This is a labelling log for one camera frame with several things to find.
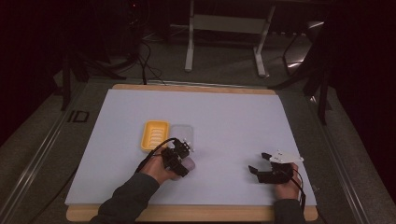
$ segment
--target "metal stand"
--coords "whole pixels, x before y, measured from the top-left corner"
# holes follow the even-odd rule
[[[262,47],[265,38],[268,35],[268,30],[275,12],[275,6],[271,6],[270,11],[265,20],[262,19],[248,19],[248,18],[234,18],[194,14],[194,0],[190,0],[190,23],[189,23],[189,45],[187,47],[185,71],[192,71],[192,60],[194,54],[194,29],[198,30],[212,30],[222,32],[238,32],[246,34],[261,35],[260,43],[253,48],[254,58],[256,61],[258,75],[260,77],[269,77],[265,72],[262,62]]]

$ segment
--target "dark background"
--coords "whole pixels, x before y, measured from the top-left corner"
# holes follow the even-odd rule
[[[52,77],[61,69],[60,30],[66,31],[67,38],[97,60],[105,61],[111,53],[134,50],[135,46],[112,48],[112,41],[124,35],[121,28],[125,26],[125,19],[131,20],[120,9],[124,3],[112,2],[119,5],[109,7],[108,1],[91,4],[88,0],[0,2],[0,145],[57,89]],[[196,9],[210,12],[215,7],[210,2],[201,1]],[[168,34],[168,23],[188,23],[188,1],[150,3],[154,13],[149,22],[164,36]],[[327,18],[321,40],[315,44],[317,51],[304,63],[320,66],[323,60],[332,61],[331,86],[336,88],[340,102],[395,201],[396,6],[391,2],[378,4],[375,1],[354,4],[332,10],[295,4],[279,6],[271,31],[288,35],[299,33],[305,21]],[[112,8],[113,13],[106,15],[106,8]],[[217,12],[262,17],[260,8],[253,2],[236,2],[236,7],[223,7],[223,11]],[[136,19],[136,13],[129,16]],[[137,18],[143,20],[144,13]],[[67,32],[70,29],[79,32]]]

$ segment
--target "wooden table edge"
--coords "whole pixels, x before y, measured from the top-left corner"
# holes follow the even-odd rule
[[[97,215],[99,204],[70,205],[66,212],[69,221],[89,221]],[[318,210],[308,205],[304,210],[306,221],[318,218]],[[150,204],[136,221],[240,221],[262,222],[274,220],[273,206],[255,205],[154,205]]]
[[[276,95],[273,90],[226,88],[226,87],[196,87],[196,86],[158,86],[158,85],[132,85],[116,84],[113,90],[136,90],[136,91],[189,91],[189,92],[213,92],[213,93],[239,93],[239,94],[267,94]]]
[[[239,94],[276,95],[272,90],[195,87],[195,86],[157,86],[116,84],[113,90],[140,91],[189,91]],[[69,221],[89,221],[97,215],[99,205],[70,205],[66,212]],[[304,216],[307,221],[318,218],[318,210],[314,205],[305,207]],[[273,206],[253,205],[149,205],[136,221],[269,221],[274,220]]]

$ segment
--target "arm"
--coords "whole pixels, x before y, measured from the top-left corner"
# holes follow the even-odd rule
[[[91,219],[90,224],[134,223],[160,185],[175,177],[174,172],[163,168],[162,156],[150,158],[139,173],[117,188],[112,198],[99,207],[98,215]]]
[[[292,163],[291,166],[294,170],[298,170],[296,164]],[[297,172],[294,172],[293,179],[301,184]],[[297,200],[300,192],[298,187],[289,181],[286,184],[276,185],[275,191],[278,198],[278,201],[274,203],[275,224],[305,224],[304,213]]]
[[[99,207],[98,215],[91,219],[90,224],[134,223],[159,187],[160,184],[151,176],[134,174]]]

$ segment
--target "white board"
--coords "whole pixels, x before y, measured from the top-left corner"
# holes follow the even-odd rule
[[[166,181],[151,204],[272,205],[274,186],[260,184],[248,166],[269,171],[262,152],[299,155],[276,95],[109,90],[65,203],[109,199],[146,157],[140,141],[152,119],[193,127],[196,168]],[[297,165],[306,205],[316,205],[304,165]]]

